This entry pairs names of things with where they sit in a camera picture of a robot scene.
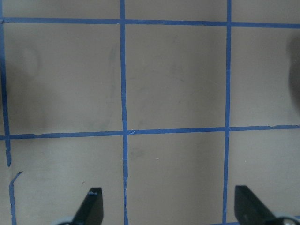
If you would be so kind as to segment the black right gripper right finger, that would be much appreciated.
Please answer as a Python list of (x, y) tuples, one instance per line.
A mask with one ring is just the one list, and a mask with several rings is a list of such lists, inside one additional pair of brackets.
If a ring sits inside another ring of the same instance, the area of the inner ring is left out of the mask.
[(246, 185), (235, 186), (234, 214), (241, 225), (298, 225), (300, 223), (294, 216), (271, 212)]

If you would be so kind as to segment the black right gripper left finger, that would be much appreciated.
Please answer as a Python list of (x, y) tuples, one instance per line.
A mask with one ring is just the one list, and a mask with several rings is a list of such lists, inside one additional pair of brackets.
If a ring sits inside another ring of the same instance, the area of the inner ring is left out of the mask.
[(91, 188), (73, 217), (61, 218), (52, 225), (101, 225), (104, 219), (101, 187)]

